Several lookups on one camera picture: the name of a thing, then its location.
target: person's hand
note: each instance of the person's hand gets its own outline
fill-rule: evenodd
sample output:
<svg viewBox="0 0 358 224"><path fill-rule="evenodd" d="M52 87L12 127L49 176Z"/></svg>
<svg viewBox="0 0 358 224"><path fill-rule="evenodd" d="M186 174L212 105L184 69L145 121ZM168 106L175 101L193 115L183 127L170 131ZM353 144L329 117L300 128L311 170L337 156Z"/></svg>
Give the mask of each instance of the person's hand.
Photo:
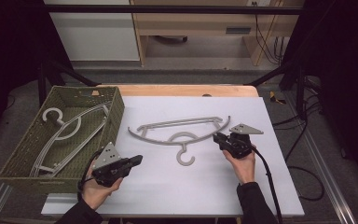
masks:
<svg viewBox="0 0 358 224"><path fill-rule="evenodd" d="M89 167L87 176L91 176L92 164ZM92 208L93 210L97 210L97 208L101 206L101 204L103 204L106 198L110 196L113 191L118 190L122 181L123 178L119 178L112 185L112 187L107 188L97 184L97 182L94 179L91 179L87 181L83 186L83 200L86 202L86 204L89 205L90 208Z"/></svg>
<svg viewBox="0 0 358 224"><path fill-rule="evenodd" d="M226 159L234 168L235 175L240 180L241 185L255 182L255 153L247 155L242 159L235 159L227 150L223 150Z"/></svg>

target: white table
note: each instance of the white table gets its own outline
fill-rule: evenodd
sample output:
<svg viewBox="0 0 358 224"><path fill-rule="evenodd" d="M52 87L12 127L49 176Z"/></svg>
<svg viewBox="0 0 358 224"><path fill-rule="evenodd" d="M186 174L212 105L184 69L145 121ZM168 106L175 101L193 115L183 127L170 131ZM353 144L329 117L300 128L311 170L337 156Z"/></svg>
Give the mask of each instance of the white table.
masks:
<svg viewBox="0 0 358 224"><path fill-rule="evenodd" d="M252 143L266 159L284 217L303 216L292 178L269 120L263 99L259 97L174 97L124 96L125 112L116 148L122 157L143 155L120 186L98 209L104 217L239 217L236 178L231 165L212 137L189 145L183 160L196 158L190 166L176 160L179 146L153 145L133 138L127 128L146 123L176 119L220 117L231 122L222 133L239 123L264 132L251 135ZM198 136L213 130L212 124L156 129L148 137L167 140L172 133L190 131ZM256 157L255 179L268 206L276 214L269 182L262 161ZM50 194L42 214L60 217L76 203L75 194Z"/></svg>

